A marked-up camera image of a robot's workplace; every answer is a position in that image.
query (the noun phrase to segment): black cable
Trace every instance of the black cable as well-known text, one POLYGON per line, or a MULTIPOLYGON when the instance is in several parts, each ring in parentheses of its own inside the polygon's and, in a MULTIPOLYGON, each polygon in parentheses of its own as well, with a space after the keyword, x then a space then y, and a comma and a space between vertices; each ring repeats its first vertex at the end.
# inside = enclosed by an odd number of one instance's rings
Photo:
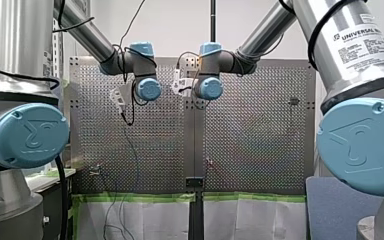
POLYGON ((316 61, 314 59, 314 48, 316 47, 317 38, 319 37, 319 34, 322 31, 324 25, 330 20, 330 18, 333 15, 335 15, 337 11, 339 11, 346 5, 356 1, 367 2, 367 0, 342 0, 340 2, 337 2, 329 9, 329 11, 327 11, 327 13, 322 17, 322 19, 320 19, 320 21, 314 27, 313 33, 311 34, 310 40, 308 41, 308 50, 307 50, 308 60, 314 69, 318 70, 316 61))
POLYGON ((58 13, 58 18, 57 18, 58 26, 60 27, 60 29, 52 31, 53 33, 67 32, 67 31, 70 31, 74 28, 78 28, 78 27, 92 21, 93 19, 95 19, 94 17, 91 17, 91 18, 87 19, 86 21, 83 21, 81 23, 77 23, 71 27, 63 28, 62 27, 62 16, 64 15, 64 8, 65 8, 65 0, 61 0, 61 5, 60 5, 59 13, 58 13))
POLYGON ((133 22, 135 21, 136 17, 138 16, 139 12, 140 12, 140 9, 142 8, 143 4, 145 3, 146 0, 142 0, 142 2, 140 3, 138 9, 136 10, 136 13, 135 15, 133 16, 132 20, 130 21, 130 24, 129 24, 129 27, 127 28, 126 32, 124 33, 124 35, 121 37, 120 39, 120 46, 123 46, 123 40, 124 38, 127 36, 127 34, 129 33, 130 31, 130 28, 132 28, 132 25, 133 25, 133 22))
POLYGON ((135 88, 136 88, 136 81, 133 81, 133 84, 132 84, 132 98, 133 98, 134 102, 135 102, 137 105, 141 106, 141 107, 148 105, 148 103, 149 103, 148 101, 146 101, 146 102, 144 102, 144 103, 140 103, 140 102, 136 99, 135 88))
POLYGON ((238 77, 243 77, 245 75, 245 69, 244 66, 242 65, 241 61, 238 59, 238 56, 230 51, 227 50, 222 50, 223 52, 229 53, 232 58, 233 58, 233 65, 231 68, 231 71, 235 68, 235 65, 238 64, 238 66, 241 68, 241 73, 236 74, 238 77))
POLYGON ((295 11, 291 7, 289 7, 289 5, 284 2, 284 0, 279 0, 279 3, 284 9, 286 9, 286 11, 295 15, 295 11))
POLYGON ((62 163, 61 157, 57 156, 55 158, 55 163, 57 164, 58 174, 61 184, 61 232, 60 239, 65 240, 67 236, 67 224, 68 224, 68 188, 67 181, 65 178, 64 165, 62 163))
POLYGON ((63 28, 62 27, 62 15, 64 14, 64 8, 65 8, 65 0, 61 0, 61 6, 60 6, 60 10, 59 10, 59 13, 58 13, 58 26, 60 28, 63 28))
MULTIPOLYGON (((138 157, 138 153, 137 153, 136 148, 135 148, 135 146, 133 145, 132 141, 130 140, 129 135, 127 135, 127 131, 126 131, 126 130, 127 130, 126 128, 123 129, 124 136, 126 137, 126 140, 127 140, 127 142, 129 143, 129 145, 130 145, 130 148, 131 148, 131 150, 132 150, 132 152, 133 152, 133 155, 134 155, 134 157, 135 157, 135 163, 136 163, 136 178, 135 178, 135 183, 134 183, 134 185, 132 186, 132 188, 131 188, 131 190, 130 190, 130 192, 133 193, 133 192, 136 191, 136 188, 137 188, 137 186, 138 186, 138 184, 139 184, 139 179, 140 179, 140 166, 139 166, 139 157, 138 157)), ((127 229, 126 225, 125 225, 125 224, 123 223, 123 221, 121 220, 121 209, 122 209, 122 207, 123 207, 123 204, 124 204, 124 201, 126 200, 127 195, 128 195, 128 194, 124 195, 123 200, 122 200, 121 203, 120 203, 120 207, 119 207, 119 209, 118 209, 118 220, 119 220, 121 226, 123 226, 124 230, 129 234, 129 236, 131 237, 131 239, 132 239, 132 240, 135 240, 135 238, 133 237, 133 234, 127 229)))
POLYGON ((11 77, 11 78, 19 78, 19 79, 25 79, 25 80, 34 80, 34 81, 39 81, 39 82, 51 82, 54 83, 53 86, 51 86, 51 90, 54 90, 60 85, 60 82, 56 78, 52 77, 33 77, 33 76, 27 76, 27 75, 22 75, 22 74, 16 74, 16 73, 9 73, 0 70, 0 74, 11 77))
POLYGON ((139 51, 137 51, 137 50, 135 50, 135 49, 133 49, 133 48, 125 47, 125 48, 124 48, 124 51, 126 51, 126 50, 129 50, 129 51, 131 51, 131 52, 134 52, 134 53, 138 54, 139 56, 145 58, 146 60, 148 60, 148 61, 150 61, 152 64, 154 64, 155 68, 157 68, 157 63, 154 61, 154 59, 152 59, 152 58, 146 56, 145 54, 143 54, 143 53, 141 53, 141 52, 139 52, 139 51))
POLYGON ((263 56, 269 55, 269 54, 272 53, 274 50, 276 50, 276 48, 279 47, 280 43, 282 42, 282 40, 283 40, 283 36, 284 36, 284 35, 285 35, 285 34, 282 34, 282 36, 280 36, 279 41, 277 42, 276 46, 274 46, 271 50, 269 50, 268 52, 264 53, 264 54, 261 55, 261 56, 263 57, 263 56))
POLYGON ((52 31, 52 33, 67 32, 67 31, 73 30, 73 29, 75 29, 75 28, 78 28, 78 27, 80 27, 80 26, 82 26, 82 25, 84 25, 84 24, 86 24, 86 23, 88 23, 88 22, 90 22, 90 21, 92 21, 92 20, 94 20, 94 19, 95 19, 95 17, 91 17, 91 18, 89 18, 88 20, 83 21, 83 22, 81 22, 81 23, 77 23, 77 24, 75 24, 75 25, 73 25, 73 26, 71 26, 71 27, 68 27, 68 28, 61 28, 61 29, 56 29, 56 30, 52 31))
POLYGON ((198 54, 196 54, 196 53, 194 53, 194 52, 189 52, 189 51, 180 54, 179 58, 177 59, 176 69, 179 69, 179 68, 180 68, 180 60, 181 60, 182 57, 183 57, 184 55, 186 55, 186 54, 191 54, 191 55, 194 55, 194 56, 196 56, 196 57, 199 57, 198 54))
MULTIPOLYGON (((103 175, 103 172, 102 172, 102 169, 100 169, 100 173, 99 175, 101 176, 101 179, 102 179, 102 182, 104 184, 104 188, 106 189, 106 191, 108 192, 108 195, 110 193, 110 189, 108 188, 108 185, 105 181, 105 178, 104 178, 104 175, 103 175)), ((123 236, 124 238, 124 233, 123 233, 123 229, 117 227, 117 226, 114 226, 114 225, 110 225, 108 224, 108 216, 110 214, 110 210, 111 208, 115 205, 115 202, 117 200, 117 190, 118 190, 118 187, 117 187, 117 181, 115 181, 115 192, 114 192, 114 198, 113 198, 113 201, 110 205, 110 207, 107 209, 107 212, 105 213, 105 222, 104 222, 104 228, 103 228, 103 234, 102 234, 102 237, 104 238, 104 240, 107 240, 107 228, 115 228, 115 229, 118 229, 120 232, 121 232, 121 235, 123 236)))
POLYGON ((191 90, 191 89, 192 89, 191 86, 189 86, 189 87, 185 87, 185 88, 179 89, 179 93, 182 93, 182 92, 184 92, 184 91, 186 91, 186 90, 191 90))

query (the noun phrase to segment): gray surface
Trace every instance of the gray surface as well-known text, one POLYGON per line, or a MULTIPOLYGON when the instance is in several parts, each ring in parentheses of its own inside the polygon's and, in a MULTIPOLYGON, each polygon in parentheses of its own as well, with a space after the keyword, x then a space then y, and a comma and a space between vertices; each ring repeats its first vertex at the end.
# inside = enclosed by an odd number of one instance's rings
POLYGON ((315 71, 307 61, 262 60, 238 79, 223 74, 223 96, 206 114, 206 191, 305 194, 313 172, 315 71), (289 104, 290 98, 299 104, 289 104))
MULTIPOLYGON (((136 192, 184 192, 190 172, 185 167, 191 166, 185 161, 193 154, 195 176, 205 174, 197 167, 205 165, 202 155, 217 168, 207 171, 207 191, 304 194, 314 151, 315 71, 306 61, 263 60, 243 79, 223 75, 225 93, 209 105, 205 122, 203 111, 190 114, 190 100, 187 104, 170 89, 176 59, 157 63, 163 93, 136 107, 135 125, 127 129, 140 161, 136 192), (300 103, 290 106, 291 97, 300 103), (196 129, 193 138, 190 128, 196 129)), ((123 84, 121 77, 102 75, 90 57, 74 58, 70 73, 73 165, 83 167, 76 192, 131 191, 134 155, 123 134, 125 123, 109 99, 109 91, 123 84), (107 186, 89 174, 99 163, 107 186)))
POLYGON ((336 178, 307 179, 312 240, 353 240, 357 223, 376 215, 383 198, 358 192, 336 178))

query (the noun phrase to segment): perforated metal panel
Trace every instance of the perforated metal panel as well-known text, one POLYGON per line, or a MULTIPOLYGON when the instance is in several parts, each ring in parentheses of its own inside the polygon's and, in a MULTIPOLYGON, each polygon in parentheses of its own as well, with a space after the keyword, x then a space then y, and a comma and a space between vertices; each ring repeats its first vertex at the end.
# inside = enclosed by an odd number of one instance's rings
POLYGON ((139 158, 135 184, 125 123, 109 100, 122 78, 102 75, 92 58, 72 60, 72 162, 82 166, 75 192, 133 186, 135 192, 184 192, 186 176, 204 175, 205 191, 305 193, 313 169, 315 111, 315 71, 306 61, 264 60, 242 79, 223 74, 225 92, 206 114, 172 93, 176 59, 157 63, 163 93, 155 103, 137 106, 135 124, 127 127, 139 158), (104 174, 90 175, 98 164, 104 174))
POLYGON ((123 84, 121 76, 100 73, 89 57, 73 59, 72 155, 81 166, 74 181, 80 193, 131 191, 169 193, 184 191, 184 112, 180 96, 170 89, 175 60, 158 60, 158 78, 163 92, 156 102, 135 106, 135 123, 126 132, 136 149, 140 179, 136 183, 136 162, 124 128, 126 124, 109 99, 110 90, 123 84), (90 175, 100 164, 101 176, 90 175))
POLYGON ((304 194, 315 71, 306 61, 264 60, 243 79, 221 79, 225 92, 206 114, 205 190, 304 194))

